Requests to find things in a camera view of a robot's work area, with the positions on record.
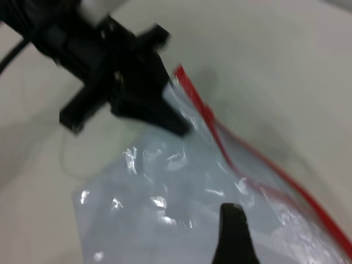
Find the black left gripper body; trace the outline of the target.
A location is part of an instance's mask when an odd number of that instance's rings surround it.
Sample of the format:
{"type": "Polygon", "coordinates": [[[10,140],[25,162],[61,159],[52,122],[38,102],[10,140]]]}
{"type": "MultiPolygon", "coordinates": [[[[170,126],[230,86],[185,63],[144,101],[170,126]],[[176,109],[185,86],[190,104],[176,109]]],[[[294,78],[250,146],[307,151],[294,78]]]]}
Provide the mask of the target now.
{"type": "Polygon", "coordinates": [[[167,43],[169,32],[154,25],[135,35],[111,17],[95,29],[77,15],[73,20],[74,24],[61,21],[51,26],[36,46],[83,83],[59,113],[61,125],[78,134],[102,106],[109,104],[111,97],[133,95],[128,92],[120,70],[124,56],[147,51],[158,53],[167,43]]]}

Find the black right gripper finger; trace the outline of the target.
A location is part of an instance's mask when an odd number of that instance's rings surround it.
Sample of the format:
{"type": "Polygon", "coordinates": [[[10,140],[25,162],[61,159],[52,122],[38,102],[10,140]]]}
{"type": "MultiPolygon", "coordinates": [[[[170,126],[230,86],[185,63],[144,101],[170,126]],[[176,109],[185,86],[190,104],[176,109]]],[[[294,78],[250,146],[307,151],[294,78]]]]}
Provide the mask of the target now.
{"type": "Polygon", "coordinates": [[[219,211],[218,244],[213,263],[259,263],[246,214],[235,203],[223,203],[219,211]]]}

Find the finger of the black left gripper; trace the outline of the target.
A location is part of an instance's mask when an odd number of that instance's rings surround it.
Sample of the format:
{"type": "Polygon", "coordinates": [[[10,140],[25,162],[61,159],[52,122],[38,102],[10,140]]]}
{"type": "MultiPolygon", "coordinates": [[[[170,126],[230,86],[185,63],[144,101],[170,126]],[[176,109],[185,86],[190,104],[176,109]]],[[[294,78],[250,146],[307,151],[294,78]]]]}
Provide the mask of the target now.
{"type": "Polygon", "coordinates": [[[159,98],[170,80],[156,51],[125,55],[120,70],[128,92],[136,97],[159,98]]]}
{"type": "Polygon", "coordinates": [[[111,113],[117,117],[142,121],[162,128],[178,136],[190,131],[186,119],[162,96],[145,98],[122,94],[109,99],[111,113]]]}

